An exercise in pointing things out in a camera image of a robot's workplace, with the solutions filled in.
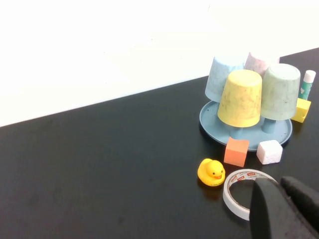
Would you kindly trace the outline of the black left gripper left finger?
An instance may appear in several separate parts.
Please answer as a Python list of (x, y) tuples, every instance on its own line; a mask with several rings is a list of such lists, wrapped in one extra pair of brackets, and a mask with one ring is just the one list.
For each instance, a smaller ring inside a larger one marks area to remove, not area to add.
[(280, 182), (257, 179), (250, 205), (253, 239), (317, 239), (319, 224), (310, 224), (299, 212)]

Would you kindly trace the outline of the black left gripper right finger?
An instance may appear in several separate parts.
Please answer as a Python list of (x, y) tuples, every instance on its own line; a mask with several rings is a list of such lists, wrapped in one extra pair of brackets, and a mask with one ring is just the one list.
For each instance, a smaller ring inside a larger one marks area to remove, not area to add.
[(284, 176), (280, 181), (286, 194), (291, 198), (302, 216), (310, 224), (319, 223), (319, 193), (291, 176)]

